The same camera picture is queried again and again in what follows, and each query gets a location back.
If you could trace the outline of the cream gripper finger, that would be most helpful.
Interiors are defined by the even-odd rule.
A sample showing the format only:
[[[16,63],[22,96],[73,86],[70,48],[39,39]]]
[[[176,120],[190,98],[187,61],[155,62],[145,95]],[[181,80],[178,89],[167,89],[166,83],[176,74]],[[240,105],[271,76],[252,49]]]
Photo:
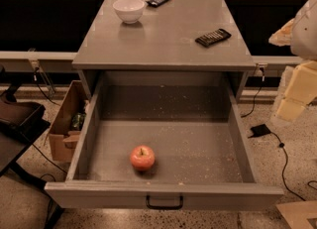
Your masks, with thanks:
[[[317,62],[307,60],[293,71],[275,116],[293,122],[317,97]]]
[[[279,47],[289,46],[292,39],[293,23],[293,19],[289,20],[279,30],[277,30],[269,37],[268,42]]]

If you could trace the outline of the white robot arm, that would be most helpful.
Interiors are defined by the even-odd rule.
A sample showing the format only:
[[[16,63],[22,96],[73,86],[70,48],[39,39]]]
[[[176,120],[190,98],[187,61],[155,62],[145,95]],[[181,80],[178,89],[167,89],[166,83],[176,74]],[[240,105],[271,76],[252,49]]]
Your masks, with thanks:
[[[271,121],[282,126],[294,122],[317,97],[317,0],[308,0],[268,42],[290,46],[291,52],[303,59],[297,67],[285,70],[287,85],[278,88]]]

